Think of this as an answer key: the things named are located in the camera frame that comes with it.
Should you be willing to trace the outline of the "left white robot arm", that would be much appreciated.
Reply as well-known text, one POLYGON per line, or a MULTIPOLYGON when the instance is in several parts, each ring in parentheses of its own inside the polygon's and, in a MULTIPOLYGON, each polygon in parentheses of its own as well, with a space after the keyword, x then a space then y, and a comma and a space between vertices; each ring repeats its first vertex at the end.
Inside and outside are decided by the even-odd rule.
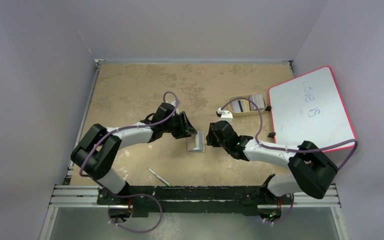
POLYGON ((156 112, 133 125, 92 125, 71 152, 70 160, 80 168, 82 176, 106 188, 110 199, 122 205, 129 199, 130 185, 113 169, 118 151, 136 144, 152 143, 165 133, 183 139, 195 136, 198 131, 184 111, 178 112, 175 105, 163 102, 156 112))

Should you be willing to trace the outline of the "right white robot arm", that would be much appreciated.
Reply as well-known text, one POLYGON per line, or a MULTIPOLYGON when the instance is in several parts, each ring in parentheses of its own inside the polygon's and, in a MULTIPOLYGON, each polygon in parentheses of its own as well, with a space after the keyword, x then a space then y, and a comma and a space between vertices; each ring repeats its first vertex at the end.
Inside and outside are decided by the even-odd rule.
POLYGON ((238 135, 225 120, 212 122, 206 136, 207 145, 223 148, 232 158, 258 161, 289 169, 288 174, 269 176, 262 185, 260 196, 268 204, 286 194, 304 192, 315 199, 322 199, 339 169, 311 141, 303 141, 289 151, 275 143, 252 136, 238 135))

